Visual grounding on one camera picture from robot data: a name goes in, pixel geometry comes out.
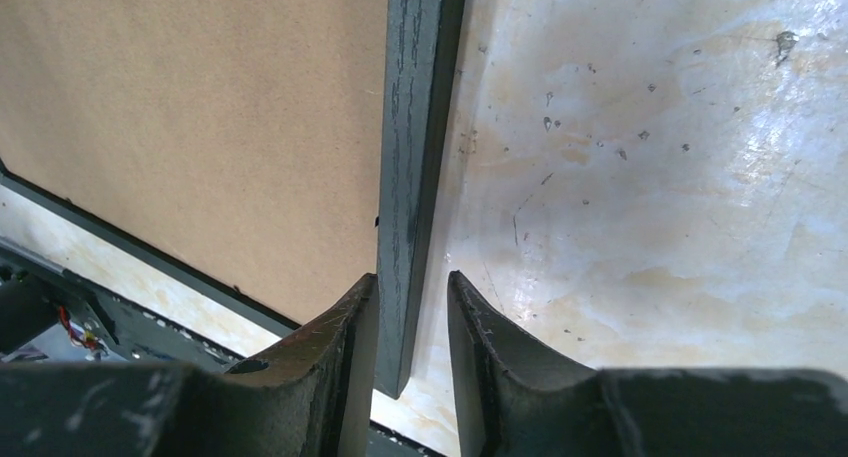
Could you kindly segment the black picture frame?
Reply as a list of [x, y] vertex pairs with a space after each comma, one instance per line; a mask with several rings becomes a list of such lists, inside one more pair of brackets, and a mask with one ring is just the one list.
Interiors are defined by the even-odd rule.
[[[374, 387], [392, 399], [401, 396], [411, 374], [464, 6], [465, 0], [388, 0], [377, 236], [382, 297]], [[297, 327], [235, 287], [6, 167], [1, 183], [277, 335]]]

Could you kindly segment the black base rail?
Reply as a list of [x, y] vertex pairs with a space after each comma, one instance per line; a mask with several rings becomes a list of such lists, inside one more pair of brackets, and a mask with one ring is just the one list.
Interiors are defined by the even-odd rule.
[[[69, 270], [1, 248], [1, 368], [178, 361], [224, 373], [246, 358]], [[429, 454], [370, 420], [362, 456]]]

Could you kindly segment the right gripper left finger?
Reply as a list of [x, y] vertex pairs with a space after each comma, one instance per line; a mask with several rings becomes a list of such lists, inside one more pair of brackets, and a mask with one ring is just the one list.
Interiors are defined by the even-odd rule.
[[9, 363], [5, 456], [362, 456], [368, 444], [378, 285], [224, 373], [171, 361]]

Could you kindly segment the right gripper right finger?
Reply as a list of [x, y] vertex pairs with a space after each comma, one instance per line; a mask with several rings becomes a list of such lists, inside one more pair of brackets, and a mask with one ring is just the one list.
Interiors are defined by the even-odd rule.
[[847, 383], [769, 368], [592, 369], [447, 281], [465, 456], [843, 456]]

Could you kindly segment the brown cardboard backing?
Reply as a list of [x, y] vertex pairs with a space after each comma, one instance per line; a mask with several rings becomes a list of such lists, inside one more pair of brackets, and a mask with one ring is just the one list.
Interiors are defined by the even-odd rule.
[[16, 176], [292, 320], [376, 267], [387, 0], [1, 0]]

